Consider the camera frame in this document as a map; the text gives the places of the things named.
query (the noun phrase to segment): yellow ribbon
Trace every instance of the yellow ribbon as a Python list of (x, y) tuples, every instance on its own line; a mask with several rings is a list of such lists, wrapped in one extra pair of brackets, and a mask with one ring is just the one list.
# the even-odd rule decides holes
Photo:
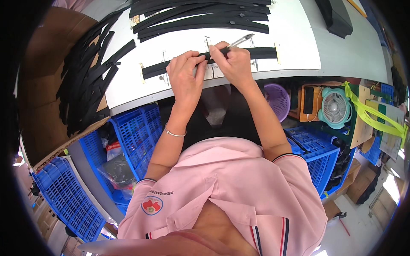
[[(372, 126), (376, 130), (382, 131), (382, 132), (387, 132), (388, 134), (393, 134), (401, 138), (401, 144), (400, 148), (404, 147), (404, 142), (406, 140), (406, 134), (408, 127), (406, 124), (404, 126), (401, 126), (399, 123), (393, 121), (391, 118), (387, 117), (386, 115), (380, 113), (379, 111), (373, 109), (372, 107), (369, 107), (359, 101), (359, 98), (352, 92), (349, 86), (349, 82), (344, 82), (342, 84), (344, 86), (344, 91), (346, 93), (346, 97), (350, 98), (350, 100), (353, 102), (355, 105), (355, 109), (359, 117), (368, 125)], [(386, 121), (388, 121), (392, 126), (385, 125), (381, 122), (378, 122), (374, 119), (372, 119), (368, 113), (374, 114), (375, 116), (378, 116)]]

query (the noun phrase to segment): small fan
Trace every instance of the small fan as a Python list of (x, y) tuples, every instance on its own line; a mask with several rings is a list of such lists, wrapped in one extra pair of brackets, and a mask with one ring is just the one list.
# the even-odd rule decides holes
[(324, 88), (322, 108), (317, 116), (333, 129), (341, 129), (351, 118), (352, 107), (342, 89)]

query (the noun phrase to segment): shirt logo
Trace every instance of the shirt logo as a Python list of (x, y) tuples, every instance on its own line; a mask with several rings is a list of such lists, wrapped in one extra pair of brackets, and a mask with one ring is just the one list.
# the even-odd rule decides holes
[(155, 215), (161, 211), (164, 203), (159, 197), (147, 196), (142, 200), (141, 208), (147, 215)]

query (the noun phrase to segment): woman's right hand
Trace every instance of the woman's right hand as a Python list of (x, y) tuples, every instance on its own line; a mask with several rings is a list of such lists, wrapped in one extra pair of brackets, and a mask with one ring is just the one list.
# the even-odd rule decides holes
[(251, 72), (251, 54), (248, 50), (238, 47), (232, 47), (228, 52), (228, 59), (220, 52), (220, 49), (228, 46), (225, 41), (217, 43), (215, 46), (210, 45), (209, 50), (211, 57), (218, 65), (219, 69), (225, 75), (226, 79), (233, 84), (242, 94), (248, 90), (257, 88), (252, 78)]

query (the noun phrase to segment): striped sleeve trim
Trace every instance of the striped sleeve trim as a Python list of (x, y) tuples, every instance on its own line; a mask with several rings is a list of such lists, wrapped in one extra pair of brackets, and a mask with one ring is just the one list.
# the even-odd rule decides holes
[(250, 226), (250, 228), (251, 228), (252, 239), (253, 239), (253, 242), (255, 243), (256, 250), (258, 251), (260, 256), (263, 256), (262, 246), (260, 245), (259, 231), (257, 229), (257, 226)]
[(145, 181), (145, 180), (150, 180), (150, 181), (157, 182), (156, 180), (154, 180), (154, 179), (150, 179), (150, 178), (144, 178), (144, 179), (140, 180), (139, 182), (141, 182), (141, 181)]
[(141, 181), (144, 181), (144, 180), (150, 180), (150, 181), (153, 181), (153, 182), (155, 182), (155, 183), (157, 182), (156, 180), (150, 179), (150, 178), (145, 178), (145, 179), (140, 180), (139, 182), (137, 182), (137, 183), (132, 187), (132, 195), (134, 195), (134, 190), (135, 190), (135, 187), (137, 186), (137, 184), (140, 183)]
[(272, 161), (272, 163), (275, 162), (276, 160), (281, 159), (281, 158), (286, 157), (286, 156), (298, 157), (298, 158), (300, 158), (300, 159), (306, 161), (303, 157), (301, 157), (301, 156), (299, 156), (299, 155), (297, 155), (297, 154), (286, 153), (286, 154), (282, 154), (282, 155), (276, 157), (276, 158)]
[(280, 256), (286, 256), (287, 240), (289, 237), (289, 219), (282, 217), (282, 239), (280, 241)]

